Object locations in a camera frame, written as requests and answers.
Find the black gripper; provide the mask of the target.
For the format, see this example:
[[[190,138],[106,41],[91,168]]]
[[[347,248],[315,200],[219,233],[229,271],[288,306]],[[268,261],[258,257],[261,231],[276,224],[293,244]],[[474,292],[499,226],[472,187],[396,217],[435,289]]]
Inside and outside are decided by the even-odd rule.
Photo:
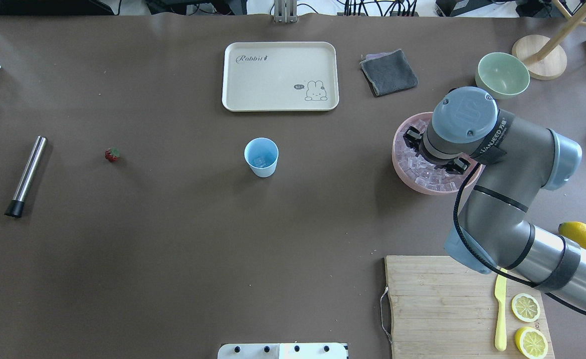
[[[416,156],[423,157],[425,161],[434,165],[437,169],[443,169],[451,175],[463,175],[469,168],[469,161],[462,157],[439,158],[426,148],[429,140],[426,137],[427,132],[420,133],[414,126],[409,126],[403,134],[404,142],[408,148],[416,153]]]

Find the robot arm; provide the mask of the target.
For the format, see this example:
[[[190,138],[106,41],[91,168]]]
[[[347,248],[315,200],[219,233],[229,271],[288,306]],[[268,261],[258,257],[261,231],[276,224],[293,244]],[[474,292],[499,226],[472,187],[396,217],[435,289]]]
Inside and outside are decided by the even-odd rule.
[[[525,219],[540,190],[576,172],[582,148],[551,129],[500,109],[484,89],[456,88],[407,147],[437,168],[466,175],[446,252],[459,263],[533,288],[586,316],[586,249]]]

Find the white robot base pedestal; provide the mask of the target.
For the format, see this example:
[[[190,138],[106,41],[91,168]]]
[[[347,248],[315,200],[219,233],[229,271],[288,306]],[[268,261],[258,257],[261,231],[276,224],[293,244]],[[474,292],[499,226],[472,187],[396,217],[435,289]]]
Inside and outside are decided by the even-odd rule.
[[[348,359],[348,345],[329,343],[244,343],[220,346],[218,359]]]

